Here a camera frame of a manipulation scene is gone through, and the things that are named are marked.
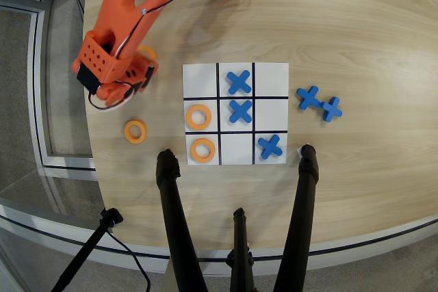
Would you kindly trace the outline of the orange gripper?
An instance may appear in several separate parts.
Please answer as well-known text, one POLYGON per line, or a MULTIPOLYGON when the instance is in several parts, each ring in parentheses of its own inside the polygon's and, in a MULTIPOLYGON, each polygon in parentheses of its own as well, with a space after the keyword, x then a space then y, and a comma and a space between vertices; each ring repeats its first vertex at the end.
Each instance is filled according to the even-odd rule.
POLYGON ((143 92, 159 65, 154 53, 136 53, 125 73, 115 82, 102 83, 96 96, 107 107, 119 105, 130 96, 143 92))

